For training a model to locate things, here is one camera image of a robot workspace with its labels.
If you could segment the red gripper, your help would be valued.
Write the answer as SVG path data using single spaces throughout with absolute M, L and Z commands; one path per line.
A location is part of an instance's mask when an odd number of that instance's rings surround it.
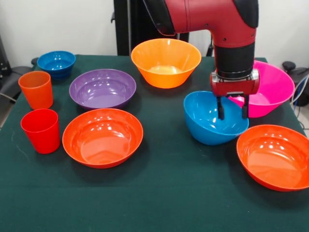
M 210 84 L 213 94 L 216 96 L 218 107 L 218 118 L 224 120 L 225 113 L 222 105 L 222 96 L 244 95 L 242 106 L 242 118 L 247 119 L 249 114 L 249 95 L 257 93 L 260 85 L 260 78 L 224 80 L 218 76 L 210 76 Z

